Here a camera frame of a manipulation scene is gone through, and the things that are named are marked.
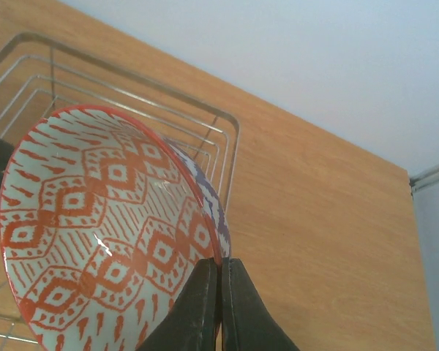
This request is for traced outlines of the chrome wire dish rack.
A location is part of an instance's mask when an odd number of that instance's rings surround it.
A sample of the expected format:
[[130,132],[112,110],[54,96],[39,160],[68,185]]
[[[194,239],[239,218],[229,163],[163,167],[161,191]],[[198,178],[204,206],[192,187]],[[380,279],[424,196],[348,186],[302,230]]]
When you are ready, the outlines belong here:
[[[15,148],[52,112],[111,107],[181,148],[204,172],[225,212],[239,133],[228,113],[40,34],[23,32],[0,50],[0,138]],[[0,244],[0,350],[38,347],[12,294]]]

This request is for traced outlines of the blue patterned bowl red inside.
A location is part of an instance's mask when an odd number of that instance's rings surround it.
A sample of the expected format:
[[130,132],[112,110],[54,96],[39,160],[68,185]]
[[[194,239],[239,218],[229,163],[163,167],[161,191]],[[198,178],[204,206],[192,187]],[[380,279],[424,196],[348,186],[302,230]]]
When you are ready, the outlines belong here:
[[0,244],[45,350],[134,350],[197,261],[230,255],[219,196],[181,148],[111,107],[41,118],[8,161]]

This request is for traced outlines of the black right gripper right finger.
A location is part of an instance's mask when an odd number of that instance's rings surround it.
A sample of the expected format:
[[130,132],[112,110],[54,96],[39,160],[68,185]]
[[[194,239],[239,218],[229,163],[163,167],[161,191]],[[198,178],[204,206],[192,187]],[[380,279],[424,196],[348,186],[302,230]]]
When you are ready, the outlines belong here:
[[240,259],[222,260],[221,305],[223,350],[298,349],[270,315]]

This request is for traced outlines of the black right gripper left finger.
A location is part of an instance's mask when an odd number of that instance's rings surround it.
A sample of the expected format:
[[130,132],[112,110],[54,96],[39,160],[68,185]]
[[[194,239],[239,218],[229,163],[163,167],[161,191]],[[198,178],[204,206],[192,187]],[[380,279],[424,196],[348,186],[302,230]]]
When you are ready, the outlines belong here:
[[212,351],[219,310],[218,270],[213,259],[199,260],[166,318],[139,346],[142,351]]

